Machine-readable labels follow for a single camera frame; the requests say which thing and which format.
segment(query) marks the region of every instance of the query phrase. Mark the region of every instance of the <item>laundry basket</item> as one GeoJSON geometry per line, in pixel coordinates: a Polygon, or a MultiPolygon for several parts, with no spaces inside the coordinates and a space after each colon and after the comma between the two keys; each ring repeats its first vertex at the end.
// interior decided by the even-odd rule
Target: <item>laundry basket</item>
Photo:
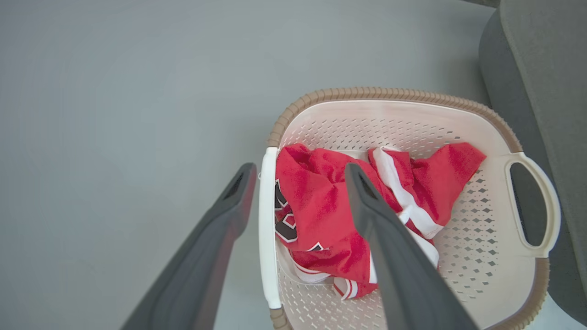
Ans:
{"type": "Polygon", "coordinates": [[[259,253],[276,329],[387,329],[379,291],[342,301],[328,280],[313,285],[295,276],[274,234],[279,149],[303,143],[366,159],[368,149],[390,146],[425,158],[457,142],[471,143],[487,159],[456,201],[451,221],[434,238],[440,274],[481,329],[522,329],[534,319],[546,296],[548,253],[561,222],[547,176],[524,155],[507,124],[484,105],[416,90],[360,87],[301,97],[283,112],[269,137],[261,171],[259,253]],[[537,247],[524,238],[511,183],[513,163],[528,169],[545,200],[545,237],[537,247]]]}

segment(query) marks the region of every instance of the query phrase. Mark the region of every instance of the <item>basket rim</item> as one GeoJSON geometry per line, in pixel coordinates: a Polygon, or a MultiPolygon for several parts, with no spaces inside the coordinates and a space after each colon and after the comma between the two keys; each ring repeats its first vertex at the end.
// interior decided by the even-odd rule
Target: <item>basket rim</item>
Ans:
{"type": "MultiPolygon", "coordinates": [[[[343,101],[343,100],[392,100],[392,101],[409,101],[428,105],[437,105],[452,107],[454,109],[475,113],[486,121],[490,122],[505,140],[510,152],[523,152],[522,146],[515,136],[512,129],[507,123],[486,105],[475,101],[463,99],[461,97],[449,96],[433,92],[424,92],[413,89],[399,88],[381,88],[381,87],[352,87],[352,88],[331,88],[320,89],[300,97],[297,101],[291,103],[285,111],[279,116],[269,134],[267,144],[269,147],[277,147],[285,130],[300,113],[307,108],[325,102],[343,101]]],[[[534,282],[532,288],[522,307],[509,318],[489,327],[492,330],[514,330],[524,329],[529,325],[542,309],[542,304],[546,299],[548,289],[548,280],[550,273],[550,263],[548,258],[536,258],[534,273],[534,282]]]]}

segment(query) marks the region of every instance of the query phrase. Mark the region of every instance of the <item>floor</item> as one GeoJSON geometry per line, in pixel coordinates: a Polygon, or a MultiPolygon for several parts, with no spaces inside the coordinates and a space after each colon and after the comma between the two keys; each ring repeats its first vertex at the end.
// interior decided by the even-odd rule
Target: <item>floor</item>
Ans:
{"type": "MultiPolygon", "coordinates": [[[[0,4],[0,328],[117,329],[282,110],[326,87],[487,103],[459,0],[0,4]]],[[[256,208],[216,329],[270,329],[256,208]]],[[[585,329],[552,302],[531,329],[585,329]]]]}

